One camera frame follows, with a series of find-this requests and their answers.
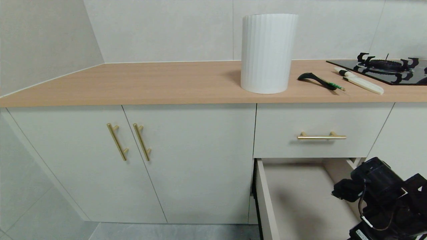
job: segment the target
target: drawer front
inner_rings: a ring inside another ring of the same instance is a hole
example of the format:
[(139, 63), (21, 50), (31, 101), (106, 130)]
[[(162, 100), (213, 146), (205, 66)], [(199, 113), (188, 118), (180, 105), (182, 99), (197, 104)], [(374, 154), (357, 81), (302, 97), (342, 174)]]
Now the drawer front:
[[(258, 104), (254, 158), (366, 157), (392, 107), (392, 102)], [(302, 132), (335, 132), (346, 139), (297, 139)]]
[(255, 198), (264, 240), (280, 240), (262, 160), (255, 160)]

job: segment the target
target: gold handle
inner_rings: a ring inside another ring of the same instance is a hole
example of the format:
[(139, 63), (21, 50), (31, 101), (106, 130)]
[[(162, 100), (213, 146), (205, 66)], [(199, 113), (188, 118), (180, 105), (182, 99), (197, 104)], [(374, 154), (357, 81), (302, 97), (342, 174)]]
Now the gold handle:
[(301, 132), (299, 136), (297, 136), (298, 139), (324, 139), (324, 140), (338, 140), (338, 139), (346, 139), (347, 136), (338, 136), (335, 132), (330, 132), (329, 136), (307, 136), (305, 132)]
[(145, 159), (147, 159), (147, 161), (150, 161), (150, 157), (148, 156), (148, 154), (150, 154), (151, 148), (149, 149), (145, 148), (144, 140), (142, 139), (142, 136), (141, 136), (141, 131), (143, 128), (144, 126), (141, 125), (138, 127), (138, 124), (134, 123), (134, 129), (135, 129), (136, 135), (138, 136), (139, 143), (141, 144), (142, 151), (144, 152)]
[(123, 161), (126, 161), (126, 153), (129, 151), (129, 148), (125, 148), (124, 150), (122, 150), (122, 147), (120, 146), (119, 141), (117, 140), (116, 135), (114, 134), (114, 131), (116, 131), (117, 129), (119, 129), (119, 126), (116, 125), (115, 127), (113, 127), (111, 125), (111, 123), (107, 123), (107, 127), (110, 130), (111, 136), (113, 137), (114, 142), (116, 143), (117, 148), (119, 149), (120, 155), (122, 155)]

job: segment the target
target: white knife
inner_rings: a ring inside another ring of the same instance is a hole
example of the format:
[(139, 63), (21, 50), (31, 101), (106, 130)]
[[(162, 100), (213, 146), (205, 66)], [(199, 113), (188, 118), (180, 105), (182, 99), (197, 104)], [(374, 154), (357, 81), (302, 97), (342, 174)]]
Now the white knife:
[(373, 93), (382, 95), (384, 93), (384, 89), (376, 84), (373, 84), (372, 82), (366, 81), (365, 79), (362, 79), (356, 75), (354, 75), (352, 72), (348, 71), (347, 69), (344, 69), (342, 67), (334, 67), (334, 70), (339, 73), (343, 78), (361, 88), (364, 88), (368, 91), (371, 91)]

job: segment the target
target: gas stove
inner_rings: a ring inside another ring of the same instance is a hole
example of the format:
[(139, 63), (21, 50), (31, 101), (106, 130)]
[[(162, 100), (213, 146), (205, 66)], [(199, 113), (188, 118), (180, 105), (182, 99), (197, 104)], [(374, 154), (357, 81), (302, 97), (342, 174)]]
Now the gas stove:
[(357, 60), (326, 61), (363, 74), (389, 85), (427, 85), (427, 60), (408, 58), (400, 60), (375, 59), (360, 53)]

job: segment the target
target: kitchen counter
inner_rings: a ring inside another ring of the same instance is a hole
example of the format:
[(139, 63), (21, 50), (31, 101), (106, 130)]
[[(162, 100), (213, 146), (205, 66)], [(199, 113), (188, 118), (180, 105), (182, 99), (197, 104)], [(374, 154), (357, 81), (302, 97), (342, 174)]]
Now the kitchen counter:
[[(255, 94), (240, 87), (240, 61), (102, 64), (0, 98), (0, 107), (278, 102), (427, 102), (427, 86), (391, 86), (377, 95), (333, 71), (325, 60), (292, 61), (288, 89)], [(312, 72), (346, 91), (298, 81)]]

